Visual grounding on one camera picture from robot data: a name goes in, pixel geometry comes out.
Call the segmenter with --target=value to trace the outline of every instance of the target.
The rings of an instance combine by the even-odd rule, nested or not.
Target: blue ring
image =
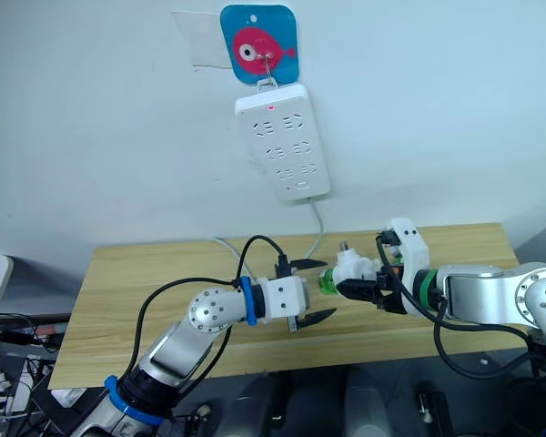
[[[255,302],[253,301],[253,289],[248,276],[240,277],[241,288],[245,292],[245,304],[247,305],[247,324],[255,326],[257,324],[257,316],[255,315]]]
[[[159,426],[164,421],[163,417],[152,416],[151,414],[141,412],[140,410],[136,410],[134,407],[127,405],[117,392],[117,376],[110,375],[106,378],[106,389],[109,391],[109,400],[111,403],[126,416],[152,426]]]

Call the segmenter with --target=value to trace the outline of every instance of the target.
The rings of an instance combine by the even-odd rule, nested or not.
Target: power strip
[[[238,130],[267,171],[279,198],[298,200],[329,192],[329,177],[308,90],[272,88],[235,104]]]

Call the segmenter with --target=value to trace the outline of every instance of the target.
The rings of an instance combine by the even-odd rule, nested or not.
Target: green object
[[[332,278],[333,272],[333,269],[325,269],[319,273],[319,290],[324,294],[338,294],[338,289]]]
[[[429,286],[436,274],[437,269],[431,270],[429,273],[427,273],[427,276],[425,276],[425,279],[423,279],[420,284],[420,304],[427,310],[435,310],[429,305]]]

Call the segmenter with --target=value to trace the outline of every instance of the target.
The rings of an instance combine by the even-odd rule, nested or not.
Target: green ring
[[[420,304],[428,310],[435,310],[429,305],[429,285],[437,275],[437,269],[431,270],[420,284]]]

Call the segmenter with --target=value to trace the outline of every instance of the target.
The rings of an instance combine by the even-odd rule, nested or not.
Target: blue sticker
[[[255,85],[267,78],[267,66],[278,84],[299,77],[298,32],[295,16],[282,5],[229,5],[220,13],[235,76]]]

